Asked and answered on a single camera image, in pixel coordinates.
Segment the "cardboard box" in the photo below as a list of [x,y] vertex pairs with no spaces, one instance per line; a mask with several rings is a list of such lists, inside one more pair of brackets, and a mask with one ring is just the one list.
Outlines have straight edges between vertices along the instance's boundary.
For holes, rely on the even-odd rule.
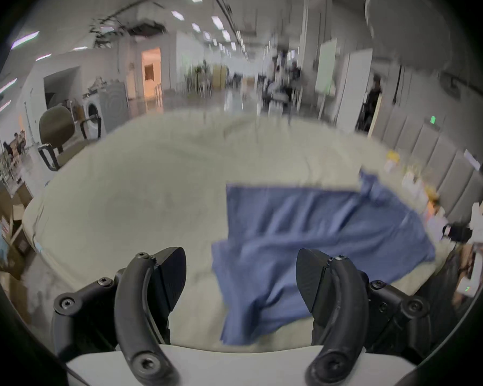
[[25,207],[22,204],[13,205],[13,221],[21,221],[25,213]]
[[0,221],[2,217],[5,217],[9,221],[12,217],[13,206],[16,204],[21,204],[23,207],[27,207],[32,200],[32,195],[30,194],[27,186],[22,184],[13,197],[9,195],[6,187],[4,185],[0,186]]
[[30,324],[30,314],[27,309],[27,288],[21,281],[7,272],[0,272],[0,285],[23,321]]
[[19,256],[22,254],[25,255],[31,247],[21,224],[25,207],[31,200],[32,196],[25,184],[22,184],[18,188],[13,197],[9,195],[9,192],[4,186],[0,186],[0,222],[2,223],[2,234],[11,249],[10,256],[12,256],[13,262],[8,267],[3,266],[1,270],[9,271],[17,279],[20,278],[25,267],[25,262],[19,259]]

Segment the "bed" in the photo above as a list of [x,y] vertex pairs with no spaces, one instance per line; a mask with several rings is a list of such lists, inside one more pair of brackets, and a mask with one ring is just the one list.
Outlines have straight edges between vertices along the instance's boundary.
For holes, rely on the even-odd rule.
[[[357,190],[363,167],[413,209],[402,172],[386,173],[388,148],[316,121],[175,112],[142,116],[84,149],[35,196],[26,235],[78,290],[113,277],[140,251],[182,246],[186,287],[170,315],[172,344],[210,351],[277,351],[310,344],[302,319],[250,346],[219,341],[226,309],[211,270],[211,244],[227,236],[225,185],[308,185]],[[451,247],[393,283],[407,294],[443,264]]]

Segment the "doorway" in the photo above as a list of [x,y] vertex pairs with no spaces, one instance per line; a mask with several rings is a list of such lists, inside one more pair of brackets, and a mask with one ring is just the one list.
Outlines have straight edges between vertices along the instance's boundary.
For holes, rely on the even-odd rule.
[[161,84],[161,50],[157,47],[142,52],[143,96],[155,97],[155,89]]

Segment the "yellow object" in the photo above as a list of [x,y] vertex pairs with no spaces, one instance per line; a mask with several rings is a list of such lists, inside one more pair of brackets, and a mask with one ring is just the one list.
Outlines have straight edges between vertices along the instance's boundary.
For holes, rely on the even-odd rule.
[[432,202],[436,202],[440,198],[436,189],[429,184],[426,184],[424,186],[424,191],[426,192],[427,198],[430,199]]
[[399,153],[393,150],[388,151],[386,158],[389,160],[392,160],[395,163],[399,163],[399,159],[400,159]]

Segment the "ceiling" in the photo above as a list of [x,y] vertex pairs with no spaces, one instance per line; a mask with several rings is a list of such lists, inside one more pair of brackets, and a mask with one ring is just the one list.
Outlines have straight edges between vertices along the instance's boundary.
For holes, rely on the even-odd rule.
[[[257,32],[244,37],[247,51],[261,49],[272,34],[282,34],[283,31],[290,39],[298,40],[303,0],[226,1],[232,9],[231,17],[236,27]],[[359,16],[364,15],[365,0],[333,1]],[[185,20],[175,18],[172,10],[180,12]],[[221,32],[211,20],[211,16],[219,16],[231,39],[235,39],[215,0],[202,0],[202,3],[193,3],[191,0],[39,0],[27,16],[20,33],[11,37],[13,42],[21,36],[39,31],[35,39],[11,50],[0,74],[0,87],[14,78],[18,80],[4,91],[0,106],[8,100],[12,100],[13,106],[36,58],[49,53],[62,54],[78,46],[92,46],[95,36],[90,33],[90,26],[99,26],[100,20],[114,14],[116,16],[111,19],[115,22],[124,23],[147,17],[164,24],[170,32],[180,30],[192,33],[203,41],[203,34],[197,34],[192,29],[191,24],[196,23],[201,32],[207,31],[218,42],[224,42]]]

